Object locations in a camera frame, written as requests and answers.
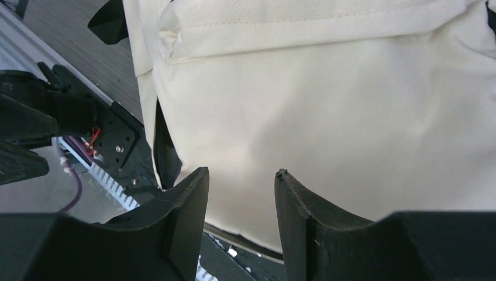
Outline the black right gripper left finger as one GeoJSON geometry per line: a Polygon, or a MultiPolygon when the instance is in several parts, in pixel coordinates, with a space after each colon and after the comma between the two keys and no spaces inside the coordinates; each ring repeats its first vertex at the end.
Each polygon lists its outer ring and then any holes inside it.
{"type": "Polygon", "coordinates": [[[209,192],[200,167],[105,224],[1,215],[2,280],[194,280],[209,192]]]}

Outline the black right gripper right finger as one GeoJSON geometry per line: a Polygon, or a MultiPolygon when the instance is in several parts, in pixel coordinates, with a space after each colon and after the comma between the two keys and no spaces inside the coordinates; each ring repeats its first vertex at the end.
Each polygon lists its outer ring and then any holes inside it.
{"type": "Polygon", "coordinates": [[[281,169],[275,204],[288,280],[494,280],[495,213],[399,211],[374,222],[281,169]]]}

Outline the cream canvas backpack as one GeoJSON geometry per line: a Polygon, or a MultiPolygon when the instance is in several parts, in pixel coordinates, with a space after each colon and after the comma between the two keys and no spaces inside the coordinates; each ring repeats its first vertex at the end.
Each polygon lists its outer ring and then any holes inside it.
{"type": "Polygon", "coordinates": [[[109,1],[153,191],[206,166],[205,221],[281,252],[274,178],[377,221],[495,210],[494,1],[109,1]]]}

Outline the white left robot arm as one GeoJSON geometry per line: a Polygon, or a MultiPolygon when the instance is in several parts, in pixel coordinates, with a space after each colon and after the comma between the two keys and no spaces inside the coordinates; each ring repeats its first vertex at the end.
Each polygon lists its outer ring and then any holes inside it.
{"type": "Polygon", "coordinates": [[[47,160],[33,150],[56,136],[85,136],[97,121],[95,103],[69,87],[43,62],[45,79],[20,70],[1,71],[1,184],[49,172],[47,160]]]}

